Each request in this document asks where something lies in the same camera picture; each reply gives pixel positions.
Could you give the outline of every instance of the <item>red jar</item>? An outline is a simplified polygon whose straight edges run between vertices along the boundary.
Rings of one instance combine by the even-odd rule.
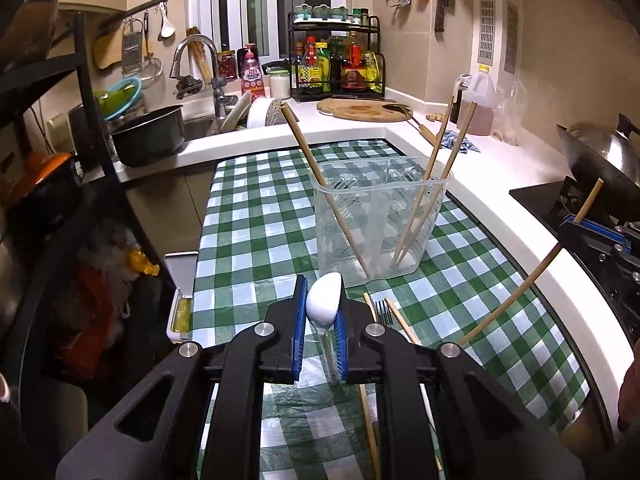
[[[233,50],[223,50],[218,53],[218,71],[220,77],[227,81],[238,79],[238,67],[236,67],[236,53]]]

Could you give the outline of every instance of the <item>metal screw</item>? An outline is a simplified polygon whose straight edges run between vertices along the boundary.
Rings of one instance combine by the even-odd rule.
[[[460,355],[460,347],[455,343],[444,343],[444,345],[440,347],[440,351],[444,357],[452,358]]]
[[[385,333],[385,327],[378,323],[369,323],[365,328],[365,332],[371,337],[380,337]]]
[[[180,352],[180,355],[182,357],[193,357],[198,353],[198,345],[196,345],[196,343],[194,342],[189,341],[188,343],[180,346],[178,352]]]
[[[254,328],[254,332],[261,337],[267,337],[273,334],[274,330],[275,328],[271,323],[258,323]]]

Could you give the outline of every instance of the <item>metal fork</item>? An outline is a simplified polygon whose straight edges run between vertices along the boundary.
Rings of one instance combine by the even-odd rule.
[[[388,304],[385,300],[374,301],[373,305],[376,307],[376,313],[378,314],[378,323],[389,328],[394,326],[394,315],[391,313]]]

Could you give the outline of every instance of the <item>air vent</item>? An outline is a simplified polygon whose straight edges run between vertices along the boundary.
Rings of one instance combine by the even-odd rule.
[[[507,2],[507,48],[504,53],[504,71],[516,73],[518,59],[518,7]]]
[[[480,45],[478,63],[494,64],[495,0],[480,0]]]

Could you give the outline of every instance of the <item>grater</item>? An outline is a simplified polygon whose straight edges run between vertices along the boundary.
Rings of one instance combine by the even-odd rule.
[[[134,22],[140,24],[140,30],[134,30]],[[137,74],[142,68],[142,20],[132,18],[122,29],[122,74]]]

